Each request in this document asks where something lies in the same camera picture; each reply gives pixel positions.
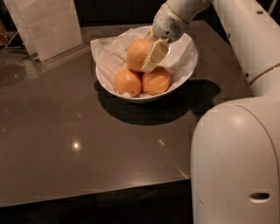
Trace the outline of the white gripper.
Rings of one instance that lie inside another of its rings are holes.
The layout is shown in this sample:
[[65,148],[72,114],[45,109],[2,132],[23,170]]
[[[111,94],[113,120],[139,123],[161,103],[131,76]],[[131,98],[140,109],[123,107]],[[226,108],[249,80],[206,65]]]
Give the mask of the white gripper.
[[179,40],[186,28],[187,23],[179,18],[167,3],[164,3],[153,19],[152,29],[150,28],[144,35],[145,39],[152,42],[141,70],[144,73],[152,72],[169,52],[168,43]]

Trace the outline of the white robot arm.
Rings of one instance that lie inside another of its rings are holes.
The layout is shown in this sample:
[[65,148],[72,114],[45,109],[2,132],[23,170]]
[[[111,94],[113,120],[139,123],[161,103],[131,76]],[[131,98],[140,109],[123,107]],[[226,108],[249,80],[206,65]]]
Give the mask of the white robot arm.
[[166,0],[149,34],[177,41],[213,6],[252,97],[223,102],[192,137],[193,224],[280,224],[280,26],[256,0]]

